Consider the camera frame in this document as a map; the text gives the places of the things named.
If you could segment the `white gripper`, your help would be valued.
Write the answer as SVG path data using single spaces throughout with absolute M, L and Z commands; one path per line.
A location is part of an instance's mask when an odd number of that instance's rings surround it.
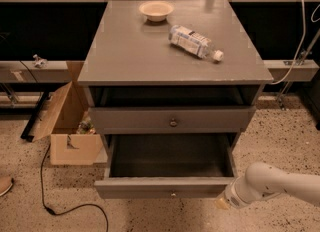
M 236 178 L 224 190 L 224 197 L 217 198 L 218 209 L 229 210 L 230 205 L 240 209 L 262 199 L 262 193 L 249 184 L 244 176 Z

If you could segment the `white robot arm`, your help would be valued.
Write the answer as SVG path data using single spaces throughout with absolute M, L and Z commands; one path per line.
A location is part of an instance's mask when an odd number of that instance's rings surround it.
M 216 198 L 219 209 L 241 209 L 256 201 L 267 201 L 287 194 L 314 206 L 320 206 L 320 176 L 290 173 L 270 164 L 256 162 L 243 176 L 234 179 Z

